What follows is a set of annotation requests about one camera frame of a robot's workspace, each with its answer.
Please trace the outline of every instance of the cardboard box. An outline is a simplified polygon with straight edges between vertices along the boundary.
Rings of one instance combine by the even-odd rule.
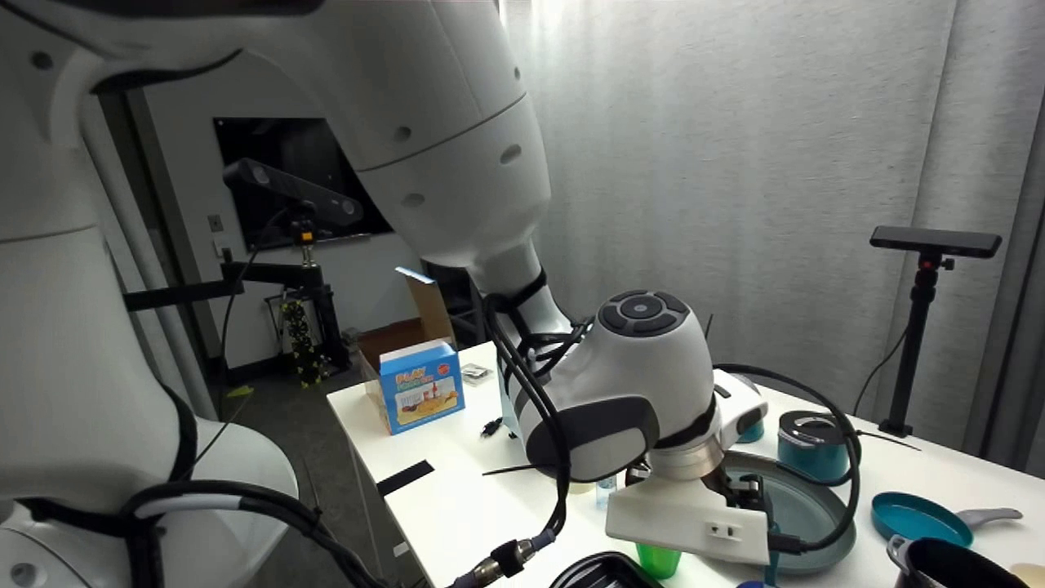
[[[465,409],[461,362],[449,342],[431,340],[381,353],[381,404],[393,434]]]
[[[449,340],[455,342],[455,324],[449,324],[446,301],[445,301],[441,288],[427,275],[403,269],[403,263],[395,269],[395,275],[403,275],[412,288],[424,340]]]

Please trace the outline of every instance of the cable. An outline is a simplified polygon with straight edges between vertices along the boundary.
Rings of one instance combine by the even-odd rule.
[[[878,431],[855,431],[858,438],[878,438],[885,444],[897,444],[897,447],[909,447],[909,451],[920,451],[919,444],[909,444],[901,438],[892,438],[892,434],[878,434]]]
[[[867,373],[867,380],[858,386],[858,395],[855,395],[855,403],[852,403],[852,411],[848,415],[855,415],[858,411],[858,404],[862,404],[862,395],[872,387],[872,382],[875,382],[875,377],[885,370],[885,362],[901,349],[901,342],[909,340],[909,329],[892,342],[892,349],[880,357],[880,362]]]
[[[787,386],[814,395],[814,398],[831,415],[831,422],[835,422],[838,431],[842,431],[845,454],[848,454],[845,475],[842,475],[838,481],[830,481],[830,482],[809,481],[809,476],[802,476],[802,475],[798,475],[798,471],[790,471],[790,475],[798,475],[800,481],[815,482],[815,485],[838,485],[838,482],[848,481],[845,516],[835,522],[831,533],[826,533],[826,536],[815,540],[815,543],[805,543],[805,540],[798,540],[798,536],[772,536],[772,548],[780,548],[780,553],[798,556],[798,553],[826,548],[826,546],[831,546],[835,540],[842,540],[845,530],[852,525],[855,505],[858,505],[858,462],[862,462],[862,444],[858,444],[858,438],[855,438],[855,431],[852,431],[852,422],[842,415],[842,409],[838,409],[835,403],[830,403],[830,398],[819,395],[814,386],[802,386],[802,382],[798,382],[798,380],[790,380],[790,377],[782,377],[782,373],[762,370],[762,365],[742,365],[742,362],[718,362],[714,370],[787,382]]]
[[[24,533],[24,530],[7,530],[10,536],[18,536],[31,546],[38,546],[42,553],[50,553],[83,588],[91,588],[91,581],[67,563],[62,557],[51,546],[38,543],[36,536]]]
[[[569,457],[569,447],[564,447],[564,431],[563,431],[558,411],[556,411],[548,391],[540,386],[540,373],[542,370],[536,370],[536,373],[529,370],[529,357],[513,349],[509,337],[501,329],[492,313],[490,313],[490,332],[492,332],[492,345],[496,345],[496,353],[504,359],[506,377],[515,377],[518,391],[525,391],[525,398],[531,403],[531,409],[540,411],[540,419],[552,431],[552,447],[556,447],[556,505],[552,505],[542,533],[536,533],[531,540],[509,540],[509,543],[496,546],[480,565],[473,565],[471,573],[455,577],[455,588],[480,588],[480,586],[492,586],[501,576],[515,576],[540,548],[552,546],[556,536],[564,525],[564,497],[569,497],[571,457]],[[548,342],[556,342],[558,349],[552,349],[545,359],[558,362],[563,359],[558,357],[563,345],[571,345],[571,340],[548,337]]]
[[[292,211],[292,206],[276,208],[276,211],[261,224],[258,234],[271,233],[273,222],[281,222],[287,211]],[[255,269],[255,261],[258,261],[258,247],[255,247],[255,252],[248,254],[248,261],[238,269],[238,275],[234,275],[234,281],[231,281],[231,295],[227,295],[227,301],[225,301],[221,337],[220,337],[220,359],[225,362],[225,373],[227,373],[227,324],[231,324],[231,307],[234,307],[234,297],[238,297],[238,291],[240,291],[240,281],[248,279],[248,271]],[[207,447],[195,454],[191,465],[200,465],[200,462],[220,444],[220,438],[225,434],[225,428],[240,415],[240,409],[246,409],[248,403],[252,403],[252,395],[240,398],[240,403],[231,409],[231,415],[227,415],[227,419],[221,422],[221,428],[207,442]]]

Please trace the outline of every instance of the white table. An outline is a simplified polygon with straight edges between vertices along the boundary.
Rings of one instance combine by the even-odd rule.
[[[473,345],[461,353],[461,365],[466,362],[492,370],[496,353],[490,342]],[[373,481],[384,481],[419,462],[434,467],[422,481],[387,493],[384,503],[439,588],[477,565],[492,546],[531,536],[556,503],[556,482],[536,471],[482,476],[482,471],[525,465],[515,442],[506,434],[480,438],[480,428],[501,415],[496,386],[501,380],[492,370],[480,386],[465,387],[465,411],[398,438],[387,434],[373,398],[378,391],[375,382],[331,395],[331,404]],[[742,444],[738,451],[775,457],[780,411],[809,404],[772,387],[765,387],[765,395],[772,404],[772,415],[765,419],[765,438],[756,444]],[[1025,520],[981,530],[972,548],[1005,568],[1017,563],[1045,565],[1045,481],[947,451],[929,442],[909,438],[909,444],[919,451],[862,438],[862,503],[855,516],[852,553],[819,577],[782,577],[782,586],[892,586],[895,565],[872,530],[867,508],[872,497],[880,491],[920,493],[950,508],[1017,505]],[[597,485],[571,491],[569,522],[558,543],[540,553],[521,576],[504,577],[501,586],[548,586],[564,565],[601,548],[620,548],[633,556],[633,546],[603,536],[603,503],[603,491]],[[742,577],[743,576],[734,568],[682,556],[678,576],[665,586],[729,588]]]

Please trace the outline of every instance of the circular object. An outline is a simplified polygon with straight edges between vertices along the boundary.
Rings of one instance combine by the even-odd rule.
[[[407,208],[419,208],[419,206],[424,206],[424,194],[407,194],[407,197],[403,197],[403,202],[405,202]]]
[[[13,586],[18,586],[18,588],[27,586],[30,588],[30,586],[36,586],[36,577],[38,577],[36,565],[30,565],[30,563],[10,565],[10,581]]]
[[[845,520],[845,503],[815,482],[800,481],[798,475],[782,471],[775,462],[752,457],[752,454],[726,454],[722,462],[729,476],[756,475],[765,481],[765,493],[775,503],[775,530],[798,536],[802,543],[815,543]],[[855,525],[848,525],[831,546],[802,553],[802,556],[776,556],[776,576],[802,577],[819,576],[838,565],[855,543]]]
[[[914,493],[878,493],[872,520],[880,540],[939,540],[950,546],[972,546],[972,530],[934,501]]]
[[[845,475],[845,438],[823,411],[782,411],[776,457],[800,476],[835,482]]]
[[[620,337],[662,337],[690,316],[690,307],[662,291],[626,291],[597,311],[597,319]]]
[[[631,297],[620,305],[620,313],[631,316],[631,319],[651,319],[656,313],[662,313],[662,301],[656,297]]]
[[[50,52],[31,52],[30,62],[31,62],[31,70],[51,70],[56,64],[56,58]]]
[[[513,145],[513,148],[506,148],[506,149],[501,153],[501,164],[513,164],[513,161],[518,161],[518,156],[521,156],[521,148]]]

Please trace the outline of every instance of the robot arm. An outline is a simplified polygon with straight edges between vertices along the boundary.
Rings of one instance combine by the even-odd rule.
[[[711,359],[685,305],[633,291],[614,297],[591,329],[579,329],[558,311],[531,247],[531,227],[552,197],[545,149],[490,0],[0,0],[0,7],[7,58],[30,56],[0,74],[7,101],[0,120],[18,125],[27,137],[31,135],[30,145],[38,145],[27,149],[31,156],[27,172],[36,175],[13,179],[30,188],[3,197],[0,244],[91,222],[78,188],[51,187],[83,179],[67,149],[78,148],[86,90],[126,83],[125,74],[202,73],[252,52],[318,101],[375,206],[422,257],[466,269],[490,301],[504,301],[501,325],[513,342],[542,362],[542,340],[573,337],[542,365],[542,386],[564,423],[571,481],[608,476],[653,447],[653,475],[685,485],[722,462],[734,423],[722,415],[738,398],[714,403]],[[756,398],[743,403],[734,415],[756,409]],[[552,471],[552,434],[531,403],[513,391],[506,404],[529,462]],[[88,503],[121,503],[153,476],[88,482],[99,493]],[[7,493],[3,481],[0,465],[0,501],[31,493],[31,485]],[[656,530],[651,536],[636,525],[626,516],[614,533],[656,540]],[[765,563],[765,543],[743,557]]]

